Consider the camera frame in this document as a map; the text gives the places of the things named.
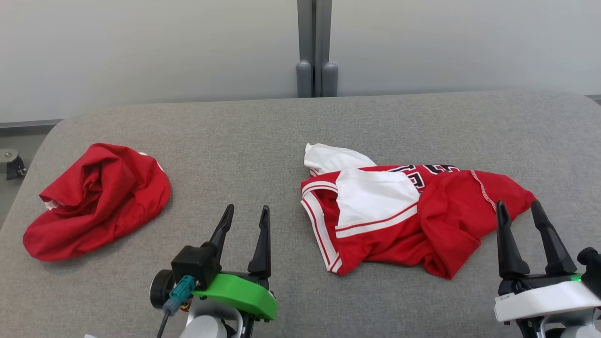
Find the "black caster wheel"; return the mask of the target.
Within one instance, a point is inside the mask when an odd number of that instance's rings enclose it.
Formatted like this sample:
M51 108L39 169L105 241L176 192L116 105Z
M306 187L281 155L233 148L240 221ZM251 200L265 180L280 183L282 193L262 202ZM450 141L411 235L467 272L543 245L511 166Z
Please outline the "black caster wheel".
M15 180L25 177L27 169L16 149L0 148L0 163L6 164L6 180Z

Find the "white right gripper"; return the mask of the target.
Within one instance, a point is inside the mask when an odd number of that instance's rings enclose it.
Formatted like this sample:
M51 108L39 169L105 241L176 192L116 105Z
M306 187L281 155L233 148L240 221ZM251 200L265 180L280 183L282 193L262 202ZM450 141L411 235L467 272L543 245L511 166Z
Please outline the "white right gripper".
M511 231L512 219L505 203L496 203L497 253L502 281L494 299L494 316L500 323L539 325L595 325L601 315L601 272L577 274L577 267L550 222L541 203L532 202L547 275L530 274L530 267L517 248Z

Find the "red shorts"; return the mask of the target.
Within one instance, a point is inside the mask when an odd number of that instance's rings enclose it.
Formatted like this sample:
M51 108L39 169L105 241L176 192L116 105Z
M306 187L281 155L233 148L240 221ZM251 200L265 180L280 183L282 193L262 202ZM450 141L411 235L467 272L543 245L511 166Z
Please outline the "red shorts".
M141 229L163 211L171 186L152 156L96 143L39 197L46 211L24 232L23 246L40 261L62 261Z

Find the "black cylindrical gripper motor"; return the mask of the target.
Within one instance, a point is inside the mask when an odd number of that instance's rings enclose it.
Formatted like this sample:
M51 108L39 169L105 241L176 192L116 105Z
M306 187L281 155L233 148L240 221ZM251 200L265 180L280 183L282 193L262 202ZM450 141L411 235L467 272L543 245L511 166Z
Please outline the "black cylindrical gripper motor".
M174 272L168 269L163 269L154 276L149 297L153 308L161 309L165 302L170 298L170 293L176 286Z

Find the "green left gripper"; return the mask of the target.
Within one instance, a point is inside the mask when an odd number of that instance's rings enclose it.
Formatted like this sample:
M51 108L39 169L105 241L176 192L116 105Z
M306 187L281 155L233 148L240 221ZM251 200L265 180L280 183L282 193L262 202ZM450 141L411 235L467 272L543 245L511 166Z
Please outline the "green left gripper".
M206 248L211 254L211 261L217 272L222 270L223 246L231 229L234 212L234 204L229 204L210 240L202 244L202 248ZM247 271L258 278L269 278L272 275L272 255L268 205L262 207L258 226L260 235ZM274 321L277 318L277 300L271 291L258 282L251 282L234 274L218 273L206 289L202 290L198 286L193 290L193 295L206 297L260 319Z

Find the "red and white basketball jersey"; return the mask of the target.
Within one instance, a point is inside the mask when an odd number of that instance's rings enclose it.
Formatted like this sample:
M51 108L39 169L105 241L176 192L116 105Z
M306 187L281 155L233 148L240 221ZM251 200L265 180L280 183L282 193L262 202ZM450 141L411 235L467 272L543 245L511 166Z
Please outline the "red and white basketball jersey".
M496 203L514 220L535 196L505 175L452 165L376 165L348 148L307 144L301 203L328 272L365 261L451 279L496 230Z

